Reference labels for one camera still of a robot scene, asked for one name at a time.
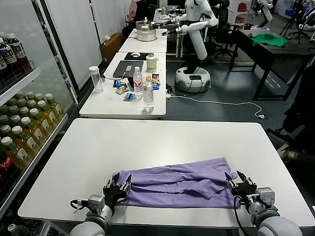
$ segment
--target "glass fridge door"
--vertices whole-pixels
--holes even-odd
[[[67,111],[73,105],[65,75],[56,63],[54,49],[47,40],[44,24],[40,13],[34,8],[34,1],[0,0],[0,32],[9,38],[4,44],[1,44],[0,39],[0,53],[4,56],[4,60],[1,61],[0,58],[0,66],[6,68],[5,74],[2,73],[3,69],[0,70],[0,105],[4,105],[0,107],[0,136],[3,141],[0,151],[5,152],[5,155],[0,153],[0,220],[58,135],[67,119]],[[43,102],[36,105],[41,119],[38,119],[34,110],[29,114],[25,113],[25,109],[20,109],[27,107],[30,111],[33,102],[28,100],[32,100],[34,95],[47,105],[47,111],[42,106]],[[13,118],[13,115],[18,115],[22,122],[17,122],[18,118]],[[30,117],[35,127],[33,133],[32,125],[26,122],[29,119],[23,119],[24,117]],[[7,127],[2,127],[6,124],[10,126],[10,132],[6,132]],[[33,141],[19,138],[17,128],[13,129],[16,125],[21,126],[27,137]]]

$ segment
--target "white cable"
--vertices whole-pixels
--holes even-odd
[[[211,102],[211,103],[225,104],[225,105],[235,105],[235,106],[252,104],[252,105],[255,105],[256,107],[259,108],[259,111],[255,113],[255,116],[259,117],[259,118],[260,118],[260,116],[258,115],[258,113],[262,111],[262,108],[260,106],[258,106],[257,104],[253,103],[253,102],[229,103],[229,102],[215,102],[215,101],[200,101],[200,100],[193,99],[191,97],[183,97],[183,96],[171,96],[171,98],[186,98],[186,99],[190,99],[190,100],[195,101],[195,102]]]

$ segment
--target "purple shirt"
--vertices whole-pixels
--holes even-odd
[[[223,207],[233,208],[234,197],[224,172],[236,173],[223,158],[180,165],[120,171],[118,184],[131,176],[131,187],[123,205],[138,207]]]

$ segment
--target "laptop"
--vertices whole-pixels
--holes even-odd
[[[121,78],[123,74],[125,74],[125,78],[133,77],[134,68],[136,66],[140,67],[140,71],[142,71],[143,61],[138,60],[121,60],[113,74],[114,78]]]

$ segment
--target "white mug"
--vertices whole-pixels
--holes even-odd
[[[146,56],[146,61],[147,61],[147,71],[151,73],[156,72],[158,58],[154,56],[153,53],[149,53]]]

